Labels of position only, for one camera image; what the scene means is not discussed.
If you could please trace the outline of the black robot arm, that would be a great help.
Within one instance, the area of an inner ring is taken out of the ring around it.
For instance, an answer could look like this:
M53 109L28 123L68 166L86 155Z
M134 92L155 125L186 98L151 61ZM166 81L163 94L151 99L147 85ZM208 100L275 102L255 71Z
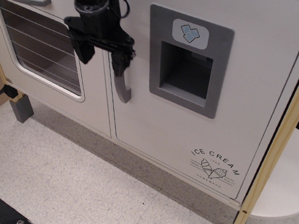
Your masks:
M135 56L134 39L120 25L128 16L127 0L74 0L78 17L66 17L69 37L74 51L82 63L87 64L94 56L94 48L111 52L116 77L122 77Z

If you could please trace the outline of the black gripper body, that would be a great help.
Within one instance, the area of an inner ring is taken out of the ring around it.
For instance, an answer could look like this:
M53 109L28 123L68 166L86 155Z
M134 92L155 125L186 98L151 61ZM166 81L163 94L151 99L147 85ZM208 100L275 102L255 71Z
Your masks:
M75 5L79 16L66 17L69 36L84 39L94 48L121 51L134 57L134 40L121 28L120 17L108 7Z

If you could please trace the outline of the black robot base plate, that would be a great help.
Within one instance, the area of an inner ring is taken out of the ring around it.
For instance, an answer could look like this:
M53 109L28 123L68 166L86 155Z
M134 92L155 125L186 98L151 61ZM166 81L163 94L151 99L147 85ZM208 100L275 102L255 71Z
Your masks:
M0 224L34 224L0 198Z

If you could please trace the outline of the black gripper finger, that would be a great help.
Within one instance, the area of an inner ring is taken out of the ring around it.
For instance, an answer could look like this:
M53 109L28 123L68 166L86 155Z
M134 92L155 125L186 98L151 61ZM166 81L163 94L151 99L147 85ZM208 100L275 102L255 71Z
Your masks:
M112 53L112 67L116 77L122 77L124 70L130 66L132 55L125 54L121 51L114 51Z
M95 54L94 46L84 39L71 37L71 44L80 61L84 64L87 64Z

